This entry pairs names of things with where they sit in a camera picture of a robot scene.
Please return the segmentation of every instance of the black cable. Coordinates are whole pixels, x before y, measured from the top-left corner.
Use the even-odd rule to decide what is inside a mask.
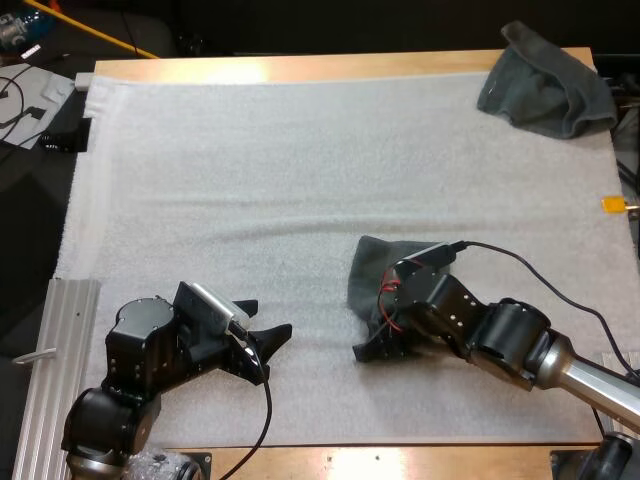
[[[523,264],[527,268],[527,270],[529,270],[533,274],[534,277],[536,277],[538,280],[540,280],[540,282],[542,282],[542,284],[544,284],[549,290],[551,290],[560,300],[562,300],[563,302],[571,305],[574,308],[577,308],[578,310],[582,310],[583,312],[590,313],[591,315],[596,317],[598,320],[600,320],[600,324],[602,325],[604,333],[606,334],[607,339],[609,340],[609,344],[611,345],[611,349],[613,350],[613,353],[615,354],[616,358],[618,359],[620,364],[624,367],[624,369],[627,372],[629,372],[629,375],[631,375],[631,377],[633,377],[636,380],[640,380],[640,374],[638,374],[638,372],[636,372],[633,369],[633,367],[631,367],[631,365],[629,365],[629,363],[622,356],[622,353],[620,352],[620,349],[618,348],[618,344],[616,343],[616,340],[615,340],[615,338],[613,338],[613,334],[611,333],[611,330],[609,329],[609,325],[607,324],[607,321],[604,319],[604,317],[602,316],[602,314],[600,312],[598,312],[597,310],[594,310],[593,308],[589,308],[589,307],[585,307],[584,305],[580,305],[579,303],[576,303],[573,300],[571,300],[570,298],[566,297],[556,287],[551,285],[551,283],[549,283],[549,281],[546,278],[544,278],[542,275],[540,275],[538,273],[538,271],[535,268],[533,268],[533,266],[531,266],[531,264],[529,262],[527,262],[524,258],[522,258],[520,255],[517,255],[517,254],[515,254],[513,252],[510,252],[509,250],[505,250],[504,248],[496,247],[494,245],[489,245],[488,243],[467,242],[467,241],[465,241],[465,242],[462,242],[462,244],[465,246],[465,248],[467,246],[481,247],[481,248],[486,248],[488,250],[493,250],[493,251],[498,252],[498,253],[502,253],[504,255],[508,255],[511,258],[515,258],[517,261],[519,261],[521,264]]]
[[[120,15],[122,16],[122,23],[124,23],[124,28],[127,31],[127,35],[129,35],[129,41],[131,45],[133,45],[133,49],[136,52],[136,57],[140,57],[138,54],[138,46],[136,45],[136,41],[133,38],[133,34],[131,33],[131,29],[129,28],[129,22],[127,22],[127,17],[124,15],[124,10],[120,10]]]
[[[11,155],[13,155],[17,150],[18,147],[21,147],[22,145],[24,145],[25,143],[27,143],[29,140],[32,140],[34,138],[36,138],[39,135],[42,135],[46,130],[42,130],[41,132],[38,132],[36,134],[31,135],[29,138],[24,139],[23,141],[21,141],[20,143],[18,143],[17,145],[11,145],[11,150],[9,150],[4,157],[0,158],[0,167],[4,164],[4,162],[6,162],[7,160],[9,160],[9,157],[11,157]]]
[[[593,416],[596,419],[596,423],[598,424],[598,430],[600,430],[600,435],[602,435],[602,438],[604,438],[604,426],[602,425],[602,420],[600,420],[600,415],[598,415],[598,411],[591,407],[591,410],[593,411]]]
[[[253,355],[256,358],[256,363],[258,364],[258,368],[260,369],[260,374],[262,375],[264,393],[267,397],[267,418],[264,421],[264,427],[262,427],[262,433],[260,433],[260,436],[258,437],[258,441],[255,443],[255,445],[251,448],[251,450],[249,450],[249,452],[244,457],[242,457],[242,459],[231,470],[229,470],[222,477],[220,477],[220,480],[227,480],[229,477],[231,477],[231,475],[233,475],[238,470],[240,470],[240,468],[242,468],[242,466],[245,463],[247,463],[247,461],[251,457],[253,457],[253,454],[256,453],[260,448],[260,446],[262,445],[264,437],[267,436],[267,431],[269,430],[269,425],[271,424],[271,414],[273,413],[273,404],[271,402],[271,389],[269,388],[269,380],[267,378],[267,375],[264,372],[264,368],[262,367],[262,362],[260,361],[260,356],[258,355],[258,349],[256,348],[255,344],[251,341],[250,338],[247,339],[247,344],[253,351]]]
[[[9,85],[13,85],[14,87],[16,87],[18,89],[18,93],[20,94],[20,115],[17,116],[16,120],[13,122],[13,125],[11,125],[9,130],[7,130],[7,133],[5,133],[2,136],[2,138],[0,138],[0,141],[4,141],[9,135],[11,135],[11,132],[15,130],[18,123],[20,123],[20,120],[22,120],[22,114],[24,113],[24,92],[22,91],[22,88],[20,87],[20,85],[18,85],[18,83],[15,81],[15,77],[14,78],[0,77],[0,80],[7,81],[7,83],[2,88],[2,90],[0,90],[0,95],[2,95],[2,93],[7,89]]]

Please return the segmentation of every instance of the metal cylinder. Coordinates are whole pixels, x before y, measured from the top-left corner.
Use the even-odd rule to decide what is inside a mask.
[[[77,455],[67,455],[71,480],[119,480],[124,467],[96,462]]]
[[[564,335],[557,335],[544,357],[536,386],[562,388],[640,433],[640,388],[622,375],[576,355]]]

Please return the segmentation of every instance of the silver metal tube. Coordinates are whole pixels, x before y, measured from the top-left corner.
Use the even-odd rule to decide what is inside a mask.
[[[576,355],[564,335],[558,336],[542,361],[536,386],[562,388],[640,433],[640,388],[622,375]]]

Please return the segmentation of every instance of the yellow pole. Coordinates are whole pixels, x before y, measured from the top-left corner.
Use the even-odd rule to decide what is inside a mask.
[[[45,13],[48,13],[49,15],[53,15],[54,17],[56,17],[58,20],[62,20],[65,23],[68,23],[69,25],[79,28],[80,30],[83,30],[91,35],[94,35],[98,38],[101,38],[103,40],[106,40],[109,43],[113,43],[114,45],[118,45],[119,47],[122,47],[126,50],[130,50],[132,52],[135,53],[136,48],[133,45],[130,45],[126,42],[123,42],[121,40],[118,40],[115,37],[112,37],[111,35],[107,35],[106,33],[102,33],[99,30],[96,30],[95,28],[91,28],[88,25],[85,25],[84,23],[80,23],[77,20],[74,20],[71,17],[67,17],[66,15],[60,13],[60,12],[56,12],[55,10],[53,10],[52,8],[47,7],[46,5],[43,5],[39,2],[36,2],[35,0],[24,0],[24,3],[31,5],[32,7],[37,8],[38,10],[42,10]],[[138,53],[140,55],[142,55],[143,57],[147,57],[147,58],[160,58],[156,55],[154,55],[153,53],[149,53],[145,50],[142,50],[141,48],[137,49]]]

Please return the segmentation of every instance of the white padding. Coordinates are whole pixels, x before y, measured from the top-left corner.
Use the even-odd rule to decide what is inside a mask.
[[[596,307],[640,348],[640,284],[608,133],[572,141],[478,112],[484,74],[258,86],[125,84],[96,77],[57,275],[103,284],[86,385],[124,303],[173,299],[180,280],[258,298],[255,329],[292,340],[271,361],[267,444],[597,440],[590,409],[528,393],[457,359],[357,364],[365,328],[346,307],[363,234],[491,242]],[[608,350],[598,321],[522,266],[468,249],[453,273],[482,301],[524,300],[581,354]],[[250,445],[264,393],[215,372],[162,399],[152,441]]]

